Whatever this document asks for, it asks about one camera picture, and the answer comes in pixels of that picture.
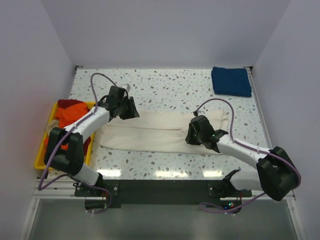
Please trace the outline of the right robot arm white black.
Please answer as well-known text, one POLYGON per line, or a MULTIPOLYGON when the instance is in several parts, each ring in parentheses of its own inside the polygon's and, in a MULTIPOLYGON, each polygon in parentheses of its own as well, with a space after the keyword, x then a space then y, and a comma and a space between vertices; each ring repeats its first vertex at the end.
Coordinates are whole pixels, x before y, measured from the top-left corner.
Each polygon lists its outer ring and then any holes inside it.
POLYGON ((203 145, 210 151, 232 156, 257 171, 249 174, 237 169, 228 174, 222 185, 227 196, 233 197, 242 190, 256 190, 280 201, 301 184, 299 171, 281 147, 259 148, 240 141, 225 130, 214 129, 204 115, 190 121, 185 141, 189 145, 203 145))

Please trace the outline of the cream white t shirt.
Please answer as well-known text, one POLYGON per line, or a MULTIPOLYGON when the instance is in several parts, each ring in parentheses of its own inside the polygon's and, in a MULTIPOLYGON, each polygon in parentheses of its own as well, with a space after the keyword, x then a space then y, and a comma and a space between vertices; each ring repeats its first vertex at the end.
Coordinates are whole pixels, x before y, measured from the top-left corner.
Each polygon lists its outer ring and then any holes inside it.
POLYGON ((193 113, 142 110, 138 118, 114 118, 99 129, 100 146, 123 151, 215 155, 203 145, 186 143, 193 113))

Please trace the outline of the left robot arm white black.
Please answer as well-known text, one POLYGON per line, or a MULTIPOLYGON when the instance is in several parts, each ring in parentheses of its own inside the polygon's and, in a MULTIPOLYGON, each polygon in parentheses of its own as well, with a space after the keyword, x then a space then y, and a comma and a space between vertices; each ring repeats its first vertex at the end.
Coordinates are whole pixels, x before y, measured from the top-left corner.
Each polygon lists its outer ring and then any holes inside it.
POLYGON ((104 190, 103 177, 85 163, 84 142, 100 127, 114 118, 138 118, 134 98, 128 94, 129 85, 111 86, 91 110, 74 123, 50 131, 44 155, 45 170, 50 167, 86 184, 86 191, 99 196, 104 190))

